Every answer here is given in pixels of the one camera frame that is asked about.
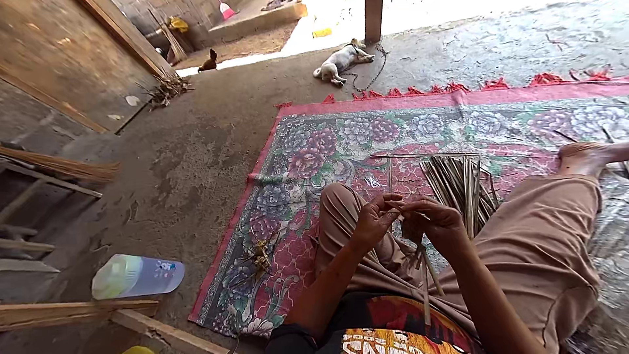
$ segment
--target rug fringe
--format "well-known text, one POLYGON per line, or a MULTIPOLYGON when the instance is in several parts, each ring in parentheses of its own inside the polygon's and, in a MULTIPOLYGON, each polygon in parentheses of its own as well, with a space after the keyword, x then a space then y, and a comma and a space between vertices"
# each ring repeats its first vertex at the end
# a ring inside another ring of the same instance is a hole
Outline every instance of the rug fringe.
POLYGON ((481 91, 490 91, 493 89, 507 89, 509 85, 504 81, 504 77, 499 77, 498 80, 485 81, 485 86, 481 88, 481 91))
POLYGON ((276 107, 278 109, 284 108, 284 107, 290 107, 292 106, 292 101, 290 102, 283 102, 283 103, 278 103, 276 105, 273 105, 273 107, 276 107))
MULTIPOLYGON (((610 70, 611 70, 610 66, 605 66, 600 71, 583 71, 583 73, 585 73, 588 76, 586 80, 579 79, 576 76, 576 71, 570 70, 570 77, 574 81, 564 80, 561 76, 553 74, 551 72, 543 72, 540 74, 536 74, 531 80, 531 83, 526 87, 554 85, 554 84, 571 83, 571 82, 578 82, 578 81, 610 81, 614 78, 610 76, 610 70)), ((490 90, 495 90, 495 89, 510 89, 510 88, 512 87, 509 86, 504 81, 504 77, 501 76, 497 80, 485 81, 485 85, 481 87, 478 91, 490 91, 490 90)), ((426 94, 453 93, 454 91, 463 91, 464 93, 472 92, 472 90, 470 90, 467 86, 461 83, 451 82, 451 83, 448 83, 446 86, 439 86, 438 84, 434 84, 433 86, 430 87, 430 90, 427 92, 422 92, 419 89, 417 89, 415 86, 408 86, 406 93, 402 93, 402 91, 400 91, 399 88, 391 88, 387 92, 387 95, 383 95, 379 92, 369 90, 369 91, 361 91, 360 94, 352 93, 352 97, 354 101, 364 101, 364 100, 373 100, 376 98, 383 98, 383 97, 396 98, 396 97, 422 96, 426 94)), ((334 103, 334 102, 335 102, 334 94, 328 95, 325 98, 325 100, 323 100, 323 103, 334 103)))
POLYGON ((439 85, 433 85, 428 93, 445 93, 445 89, 439 85))
POLYGON ((321 102, 321 103, 334 103, 334 102, 336 102, 336 100, 334 99, 334 94, 333 94, 333 93, 330 93, 330 94, 329 94, 329 95, 325 98, 325 100, 323 100, 323 102, 321 102))
POLYGON ((466 88, 465 85, 463 84, 459 84, 459 83, 449 83, 448 86, 446 86, 445 91, 446 92, 454 92, 454 91, 463 91, 465 93, 470 93, 472 91, 470 91, 469 88, 466 88))
POLYGON ((558 83, 566 83, 567 81, 562 79, 561 76, 551 74, 549 72, 543 72, 541 74, 537 74, 533 77, 533 80, 528 85, 528 87, 533 86, 542 86, 542 85, 552 85, 558 83))
POLYGON ((408 86, 408 92, 406 93, 405 96, 414 96, 414 95, 421 95, 424 94, 423 92, 421 92, 420 90, 416 89, 415 86, 408 86))
POLYGON ((402 97, 402 96, 404 95, 399 90, 399 88, 392 88, 389 90, 389 93, 387 94, 387 97, 402 97))

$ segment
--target brown pants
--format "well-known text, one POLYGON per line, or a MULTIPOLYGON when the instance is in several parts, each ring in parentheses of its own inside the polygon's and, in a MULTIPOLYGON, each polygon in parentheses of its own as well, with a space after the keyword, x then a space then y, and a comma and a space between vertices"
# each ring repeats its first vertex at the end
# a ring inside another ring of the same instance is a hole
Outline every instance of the brown pants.
MULTIPOLYGON (((504 294, 548 352, 559 346, 596 305, 598 276, 586 242, 599 210, 595 178, 531 176, 522 181, 474 239, 479 256, 504 294)), ((351 237, 366 201, 333 183, 321 194, 320 272, 351 237)), ((391 292, 422 300, 414 249, 390 233, 359 264, 347 290, 391 292)), ((430 302, 477 336, 451 268, 439 274, 445 296, 430 284, 430 302)))

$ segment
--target yellow container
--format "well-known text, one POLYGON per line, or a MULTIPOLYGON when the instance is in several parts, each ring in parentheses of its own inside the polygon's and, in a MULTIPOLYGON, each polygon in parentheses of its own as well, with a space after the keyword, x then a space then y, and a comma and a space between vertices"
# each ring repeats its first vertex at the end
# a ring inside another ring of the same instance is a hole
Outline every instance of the yellow container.
POLYGON ((148 349, 145 346, 132 346, 131 348, 125 350, 122 354, 155 354, 151 349, 148 349))
POLYGON ((332 34, 332 29, 330 27, 324 28, 322 30, 313 31, 313 38, 317 37, 325 37, 332 34))

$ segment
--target dirt ground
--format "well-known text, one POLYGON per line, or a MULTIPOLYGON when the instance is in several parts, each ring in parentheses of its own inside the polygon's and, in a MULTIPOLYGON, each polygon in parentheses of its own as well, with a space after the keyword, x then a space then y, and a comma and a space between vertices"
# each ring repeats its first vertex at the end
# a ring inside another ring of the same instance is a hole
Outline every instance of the dirt ground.
MULTIPOLYGON (((222 43, 212 47, 218 58, 217 63, 226 60, 246 57, 251 54, 267 54, 279 52, 284 44, 291 37, 293 29, 297 26, 297 21, 279 26, 271 31, 256 33, 234 42, 222 43)), ((205 60, 209 59, 209 49, 199 50, 180 63, 175 65, 175 69, 185 69, 187 67, 201 66, 205 60)))
MULTIPOLYGON (((616 76, 629 75, 628 15, 629 4, 600 0, 387 36, 382 46, 390 54, 371 89, 382 93, 411 85, 428 89, 450 81, 477 89, 500 76, 511 86, 525 86, 539 72, 568 78, 570 69, 606 64, 616 76), (549 38, 562 41, 562 48, 549 38)), ((120 136, 94 135, 77 142, 74 151, 91 151, 94 160, 120 161, 121 173, 103 188, 102 199, 92 202, 77 196, 56 206, 59 215, 34 241, 56 245, 45 261, 62 272, 47 291, 23 297, 42 302, 89 300, 91 277, 115 253, 180 260, 186 264, 186 276, 179 288, 158 297, 156 318, 232 348, 235 340, 187 317, 269 136, 277 115, 273 104, 321 102, 330 93, 337 100, 352 98, 351 85, 338 89, 312 77, 313 69, 333 51, 202 72, 191 77, 194 91, 167 108, 139 114, 120 136)), ((359 87, 378 73, 383 62, 374 48, 367 51, 376 53, 376 61, 352 69, 359 74, 359 87)), ((608 312, 602 313, 601 321, 612 321, 608 312)), ((629 333, 626 326, 612 323, 614 331, 629 333)), ((120 354, 138 343, 156 353, 174 353, 157 340, 107 323, 0 334, 3 353, 120 354)), ((237 352, 261 353, 263 346, 263 340, 241 340, 237 352)))

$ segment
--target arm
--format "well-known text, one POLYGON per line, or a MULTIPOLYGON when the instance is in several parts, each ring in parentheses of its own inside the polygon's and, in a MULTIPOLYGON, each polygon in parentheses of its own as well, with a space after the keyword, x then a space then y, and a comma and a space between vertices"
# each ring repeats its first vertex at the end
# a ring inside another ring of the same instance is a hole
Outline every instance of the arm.
POLYGON ((384 237, 398 217, 385 201, 401 200, 397 194, 375 197, 360 210, 360 216, 349 242, 332 262, 317 276, 314 283, 297 299, 284 323, 296 323, 307 329, 315 339, 325 333, 338 303, 362 258, 384 237))
POLYGON ((404 216, 404 228, 407 229, 408 222, 408 229, 415 236, 425 233, 452 266, 467 310, 488 353, 546 353, 478 257, 456 209, 427 197, 396 205, 404 216))
POLYGON ((353 244, 352 239, 341 248, 314 283, 301 294, 284 319, 285 324, 297 323, 316 339, 323 336, 358 263, 369 252, 363 253, 353 244))
POLYGON ((546 353, 468 243, 450 264, 483 347, 488 353, 546 353))

